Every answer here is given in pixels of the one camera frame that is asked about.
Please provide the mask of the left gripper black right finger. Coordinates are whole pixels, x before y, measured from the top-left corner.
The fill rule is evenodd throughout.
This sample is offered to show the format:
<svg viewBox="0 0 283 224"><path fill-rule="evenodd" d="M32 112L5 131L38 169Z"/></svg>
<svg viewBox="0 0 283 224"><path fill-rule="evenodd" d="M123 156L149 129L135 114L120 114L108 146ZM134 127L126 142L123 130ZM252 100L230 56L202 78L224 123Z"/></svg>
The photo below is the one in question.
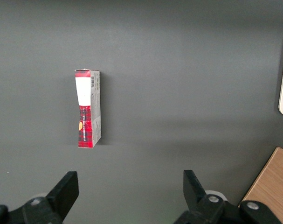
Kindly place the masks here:
<svg viewBox="0 0 283 224"><path fill-rule="evenodd" d="M188 210L176 224L279 224L271 209L259 202L246 200L232 205L216 194L207 194L192 170L183 172L183 193Z"/></svg>

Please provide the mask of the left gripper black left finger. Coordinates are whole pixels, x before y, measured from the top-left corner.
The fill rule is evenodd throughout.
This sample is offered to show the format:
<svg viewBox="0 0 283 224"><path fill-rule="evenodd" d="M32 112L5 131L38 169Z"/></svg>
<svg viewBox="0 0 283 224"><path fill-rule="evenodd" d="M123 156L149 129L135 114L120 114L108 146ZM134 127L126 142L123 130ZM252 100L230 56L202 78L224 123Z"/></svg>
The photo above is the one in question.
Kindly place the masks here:
<svg viewBox="0 0 283 224"><path fill-rule="evenodd" d="M46 196L9 211L0 204L0 224L62 224L79 195L78 174L67 172Z"/></svg>

